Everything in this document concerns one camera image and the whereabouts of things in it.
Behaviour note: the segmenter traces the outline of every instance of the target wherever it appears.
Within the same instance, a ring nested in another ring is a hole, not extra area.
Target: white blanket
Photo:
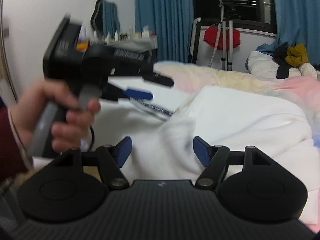
[[[172,97],[172,90],[168,90],[169,95]],[[117,105],[104,101],[94,129],[95,146],[114,145],[124,136],[132,137],[133,151],[122,168],[131,182],[134,179],[194,182],[204,169],[193,153],[194,136],[231,150],[243,151],[245,146],[255,145],[306,185],[309,197],[300,219],[308,224],[317,223],[314,198],[320,188],[319,152],[313,147],[311,128],[303,111],[289,101],[205,87],[166,123],[129,102]],[[240,170],[241,167],[230,167],[228,175]]]

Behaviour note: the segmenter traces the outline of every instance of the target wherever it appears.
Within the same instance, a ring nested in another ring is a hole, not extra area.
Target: pile of clothes
[[[278,79],[285,79],[289,77],[289,69],[297,67],[303,74],[308,71],[308,75],[311,75],[317,79],[316,70],[320,70],[320,66],[311,66],[307,50],[302,43],[291,47],[288,43],[282,44],[273,53],[273,60],[279,64],[276,77]]]

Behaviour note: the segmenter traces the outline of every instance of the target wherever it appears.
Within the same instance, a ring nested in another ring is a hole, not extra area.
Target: ribbed black surface
[[[211,191],[190,181],[136,181],[112,192],[84,219],[60,225],[27,221],[12,233],[16,240],[310,240],[298,220],[262,225],[226,211]]]

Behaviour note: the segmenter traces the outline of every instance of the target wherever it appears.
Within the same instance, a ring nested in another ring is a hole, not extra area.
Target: finger
[[[57,103],[68,108],[79,107],[78,99],[71,93],[67,83],[45,80],[40,82],[38,86],[40,86],[39,92],[44,98],[54,99]]]
[[[88,103],[87,109],[91,114],[96,114],[100,112],[101,105],[97,99],[91,99]]]
[[[82,129],[87,129],[94,121],[93,114],[89,112],[77,112],[69,110],[66,115],[66,120],[70,124],[75,124]]]
[[[73,124],[55,122],[52,125],[51,133],[55,138],[63,138],[72,143],[78,143],[81,138],[86,136],[87,130],[83,130],[79,126]]]
[[[55,152],[66,152],[67,150],[73,149],[73,148],[79,148],[80,144],[77,143],[70,143],[69,141],[65,141],[63,139],[54,139],[52,142],[52,149]]]

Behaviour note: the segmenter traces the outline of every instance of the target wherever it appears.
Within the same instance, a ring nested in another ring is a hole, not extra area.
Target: maroon sleeve
[[[19,172],[26,172],[19,148],[11,131],[6,108],[0,109],[0,184]]]

